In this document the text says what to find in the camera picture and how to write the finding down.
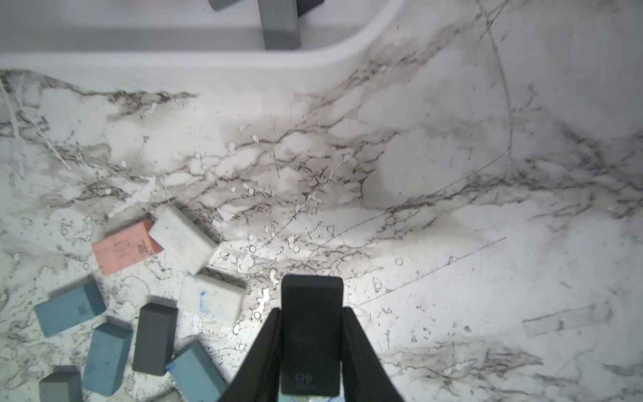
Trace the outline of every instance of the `gray eraser in bin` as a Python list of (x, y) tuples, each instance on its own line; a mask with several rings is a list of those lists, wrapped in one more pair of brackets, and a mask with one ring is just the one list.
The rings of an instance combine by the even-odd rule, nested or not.
[(296, 0), (258, 0), (266, 50), (291, 50), (302, 45)]
[(238, 3), (240, 0), (208, 0), (212, 10), (219, 11), (227, 6), (231, 6), (235, 3)]

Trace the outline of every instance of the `blue eraser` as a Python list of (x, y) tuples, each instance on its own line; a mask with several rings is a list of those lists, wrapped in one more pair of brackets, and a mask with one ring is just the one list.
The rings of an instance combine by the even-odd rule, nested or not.
[(33, 308), (45, 336), (81, 324), (102, 314), (105, 303), (95, 281), (79, 286), (64, 295), (47, 300)]
[(123, 382), (132, 331), (114, 324), (94, 330), (82, 387), (104, 396), (112, 396)]
[(167, 365), (188, 402), (216, 402), (228, 387), (199, 341)]

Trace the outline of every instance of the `white eraser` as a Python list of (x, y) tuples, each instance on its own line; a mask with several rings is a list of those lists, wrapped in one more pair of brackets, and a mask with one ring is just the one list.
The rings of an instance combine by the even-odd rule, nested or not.
[(173, 205), (163, 211), (149, 235), (192, 274), (199, 272), (217, 249), (217, 243)]
[(179, 393), (174, 391), (173, 393), (162, 397), (156, 402), (182, 402), (182, 401), (181, 401), (181, 397), (179, 396)]
[(246, 294), (244, 288), (210, 278), (202, 273), (185, 275), (177, 307), (233, 327), (239, 318), (241, 302)]

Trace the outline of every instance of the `pink eraser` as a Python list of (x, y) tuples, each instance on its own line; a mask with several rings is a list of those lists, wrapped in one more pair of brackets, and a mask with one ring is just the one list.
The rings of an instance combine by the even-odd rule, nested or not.
[(147, 234), (151, 227), (152, 221), (148, 219), (94, 243), (92, 248), (103, 275), (111, 275), (163, 251)]

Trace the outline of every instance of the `gray block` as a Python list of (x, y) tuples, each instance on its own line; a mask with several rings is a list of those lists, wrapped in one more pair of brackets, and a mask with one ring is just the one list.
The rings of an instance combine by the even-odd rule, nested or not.
[(138, 316), (132, 369), (153, 376), (165, 375), (174, 351), (174, 333), (178, 310), (149, 303)]
[(55, 372), (39, 384), (41, 402), (82, 402), (80, 373)]
[(296, 0), (258, 0), (266, 50), (292, 50), (302, 45)]
[(231, 6), (234, 3), (238, 3), (240, 0), (208, 0), (210, 2), (210, 7), (212, 10), (219, 11), (227, 6)]

